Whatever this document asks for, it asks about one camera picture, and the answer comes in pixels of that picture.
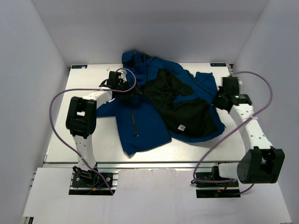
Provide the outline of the blue zip jacket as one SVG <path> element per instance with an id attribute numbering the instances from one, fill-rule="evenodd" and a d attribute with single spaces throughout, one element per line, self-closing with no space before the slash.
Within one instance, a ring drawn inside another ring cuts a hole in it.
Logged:
<path id="1" fill-rule="evenodd" d="M 217 85 L 212 73 L 190 73 L 178 63 L 137 51 L 122 54 L 128 93 L 97 109 L 97 116 L 115 117 L 127 155 L 151 150 L 177 139 L 198 143 L 214 139 L 225 125 L 213 106 Z"/>

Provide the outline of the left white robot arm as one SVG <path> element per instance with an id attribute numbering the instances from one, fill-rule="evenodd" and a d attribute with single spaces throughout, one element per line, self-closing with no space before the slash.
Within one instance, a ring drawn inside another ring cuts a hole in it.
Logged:
<path id="1" fill-rule="evenodd" d="M 83 97 L 72 97 L 66 118 L 66 128 L 74 139 L 78 153 L 78 165 L 74 172 L 83 176 L 88 186 L 98 183 L 94 172 L 97 162 L 93 153 L 92 135 L 97 124 L 97 109 L 114 98 L 115 94 L 129 94 L 135 90 L 135 74 L 125 68 L 109 72 L 109 77 L 98 89 Z"/>

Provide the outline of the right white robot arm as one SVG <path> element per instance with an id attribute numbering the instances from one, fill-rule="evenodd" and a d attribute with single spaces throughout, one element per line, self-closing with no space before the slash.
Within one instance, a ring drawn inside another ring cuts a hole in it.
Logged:
<path id="1" fill-rule="evenodd" d="M 211 181 L 222 186 L 228 179 L 245 184 L 276 183 L 285 159 L 282 149 L 275 148 L 263 133 L 252 102 L 247 94 L 241 94 L 237 77 L 222 78 L 215 107 L 228 111 L 239 127 L 246 153 L 237 163 L 221 163 L 211 174 Z"/>

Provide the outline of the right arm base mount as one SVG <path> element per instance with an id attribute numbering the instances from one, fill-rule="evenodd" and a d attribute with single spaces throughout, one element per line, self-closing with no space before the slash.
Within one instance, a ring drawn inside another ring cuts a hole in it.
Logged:
<path id="1" fill-rule="evenodd" d="M 195 187 L 198 199 L 241 197 L 238 181 L 228 182 L 229 178 L 220 177 L 219 168 L 216 165 L 210 168 L 199 168 L 195 176 L 196 179 L 208 181 L 191 180 L 191 185 Z"/>

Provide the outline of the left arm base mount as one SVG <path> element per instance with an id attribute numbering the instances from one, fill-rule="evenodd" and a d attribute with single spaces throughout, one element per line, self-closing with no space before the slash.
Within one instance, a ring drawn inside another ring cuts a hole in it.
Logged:
<path id="1" fill-rule="evenodd" d="M 72 168 L 69 195 L 112 196 L 116 190 L 118 174 L 104 172 L 101 175 L 74 166 Z"/>

